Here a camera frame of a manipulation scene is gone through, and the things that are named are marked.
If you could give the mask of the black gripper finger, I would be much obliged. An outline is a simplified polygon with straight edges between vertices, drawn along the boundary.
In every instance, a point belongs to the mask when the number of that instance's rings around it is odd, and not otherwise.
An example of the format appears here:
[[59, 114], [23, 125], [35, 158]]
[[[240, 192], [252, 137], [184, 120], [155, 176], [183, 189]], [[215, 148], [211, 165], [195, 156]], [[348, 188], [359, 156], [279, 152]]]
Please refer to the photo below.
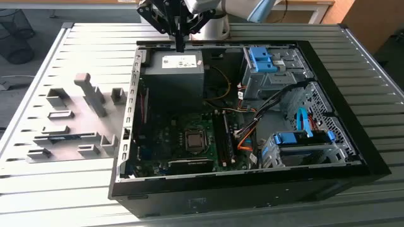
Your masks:
[[180, 11], [180, 52], [184, 52], [185, 41], [184, 37], [189, 34], [196, 34], [201, 27], [213, 18], [216, 10], [211, 9], [197, 14], [193, 19], [189, 19], [191, 13], [183, 9]]
[[176, 45], [176, 51], [180, 52], [180, 31], [175, 21], [176, 16], [168, 15], [161, 17], [156, 13], [156, 8], [151, 1], [140, 1], [137, 13], [143, 19], [155, 27], [161, 34], [172, 36]]

